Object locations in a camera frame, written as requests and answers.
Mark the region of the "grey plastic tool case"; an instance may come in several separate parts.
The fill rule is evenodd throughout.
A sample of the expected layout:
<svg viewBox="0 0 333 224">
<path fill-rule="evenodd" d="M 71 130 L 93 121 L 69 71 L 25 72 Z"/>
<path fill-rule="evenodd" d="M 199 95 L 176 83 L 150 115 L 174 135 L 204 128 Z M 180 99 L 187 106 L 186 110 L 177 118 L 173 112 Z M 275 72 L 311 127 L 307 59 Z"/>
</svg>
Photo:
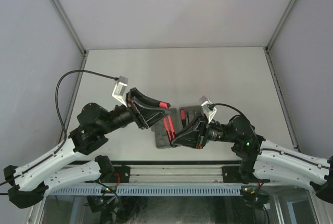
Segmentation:
<svg viewBox="0 0 333 224">
<path fill-rule="evenodd" d="M 201 113 L 203 113 L 202 108 L 200 105 L 194 105 L 194 106 L 186 106 L 186 107 L 180 107 L 180 108 L 170 108 L 171 111 L 171 118 L 175 129 L 175 134 L 179 133 L 182 129 L 182 123 L 181 123 L 181 116 L 180 116 L 180 110 L 186 110 L 188 108 L 198 107 L 201 110 Z M 165 148 L 171 148 L 167 132 L 164 127 L 163 120 L 159 121 L 157 124 L 151 127 L 152 132 L 155 135 L 155 146 L 157 149 L 165 149 Z"/>
</svg>

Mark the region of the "red utility knife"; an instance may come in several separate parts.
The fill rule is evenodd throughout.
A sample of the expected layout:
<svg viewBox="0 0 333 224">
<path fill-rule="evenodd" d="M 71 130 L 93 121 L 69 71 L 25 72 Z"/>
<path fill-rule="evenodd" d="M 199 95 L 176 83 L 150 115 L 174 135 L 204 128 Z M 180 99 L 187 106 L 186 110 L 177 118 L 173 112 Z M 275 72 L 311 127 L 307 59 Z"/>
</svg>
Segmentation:
<svg viewBox="0 0 333 224">
<path fill-rule="evenodd" d="M 170 105 L 166 102 L 160 102 L 159 107 L 164 109 L 169 109 Z M 168 135 L 170 145 L 172 145 L 172 141 L 175 139 L 175 129 L 170 114 L 163 119 L 163 123 Z"/>
</svg>

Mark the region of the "red black screwdriver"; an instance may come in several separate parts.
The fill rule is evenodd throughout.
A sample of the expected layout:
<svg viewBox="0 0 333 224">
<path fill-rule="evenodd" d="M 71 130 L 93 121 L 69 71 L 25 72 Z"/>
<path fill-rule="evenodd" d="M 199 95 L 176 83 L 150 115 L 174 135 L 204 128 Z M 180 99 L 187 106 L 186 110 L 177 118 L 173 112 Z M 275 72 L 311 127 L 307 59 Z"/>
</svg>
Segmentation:
<svg viewBox="0 0 333 224">
<path fill-rule="evenodd" d="M 185 128 L 187 125 L 187 120 L 186 120 L 186 113 L 183 109 L 180 110 L 180 116 L 181 116 L 182 126 L 183 126 L 183 128 Z"/>
</svg>

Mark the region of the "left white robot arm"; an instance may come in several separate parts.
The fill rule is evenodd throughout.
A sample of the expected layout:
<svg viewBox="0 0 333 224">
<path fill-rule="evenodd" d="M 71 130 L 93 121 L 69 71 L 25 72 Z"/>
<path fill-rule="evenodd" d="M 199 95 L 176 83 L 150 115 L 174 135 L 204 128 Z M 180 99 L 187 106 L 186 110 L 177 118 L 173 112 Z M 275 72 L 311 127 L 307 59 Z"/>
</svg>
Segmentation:
<svg viewBox="0 0 333 224">
<path fill-rule="evenodd" d="M 86 181 L 109 182 L 114 167 L 107 155 L 72 168 L 65 166 L 87 157 L 105 143 L 107 134 L 136 123 L 140 129 L 149 129 L 170 115 L 170 104 L 142 94 L 132 88 L 126 94 L 125 103 L 107 111 L 96 103 L 86 104 L 77 116 L 79 126 L 69 137 L 36 160 L 21 166 L 4 168 L 4 177 L 10 184 L 9 201 L 20 209 L 31 207 L 45 196 Z"/>
</svg>

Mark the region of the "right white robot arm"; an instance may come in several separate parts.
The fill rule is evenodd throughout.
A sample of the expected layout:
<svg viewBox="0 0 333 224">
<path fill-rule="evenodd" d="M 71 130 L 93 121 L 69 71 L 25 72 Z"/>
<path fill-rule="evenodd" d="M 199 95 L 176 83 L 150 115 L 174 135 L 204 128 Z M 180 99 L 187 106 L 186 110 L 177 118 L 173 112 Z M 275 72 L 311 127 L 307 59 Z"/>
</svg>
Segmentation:
<svg viewBox="0 0 333 224">
<path fill-rule="evenodd" d="M 197 115 L 171 141 L 172 147 L 202 149 L 210 141 L 232 143 L 232 152 L 241 158 L 239 176 L 243 183 L 277 181 L 315 193 L 332 203 L 332 158 L 318 158 L 284 148 L 254 132 L 242 115 L 227 124 L 208 121 Z"/>
</svg>

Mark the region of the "red handled pliers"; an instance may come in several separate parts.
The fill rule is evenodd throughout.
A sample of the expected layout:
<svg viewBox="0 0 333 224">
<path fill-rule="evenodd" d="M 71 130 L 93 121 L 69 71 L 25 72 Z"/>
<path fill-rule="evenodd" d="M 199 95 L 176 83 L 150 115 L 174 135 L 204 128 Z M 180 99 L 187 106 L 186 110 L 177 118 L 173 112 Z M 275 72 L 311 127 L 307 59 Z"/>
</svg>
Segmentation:
<svg viewBox="0 0 333 224">
<path fill-rule="evenodd" d="M 201 110 L 198 107 L 186 109 L 185 115 L 186 115 L 187 123 L 190 123 L 200 113 L 201 113 Z"/>
</svg>

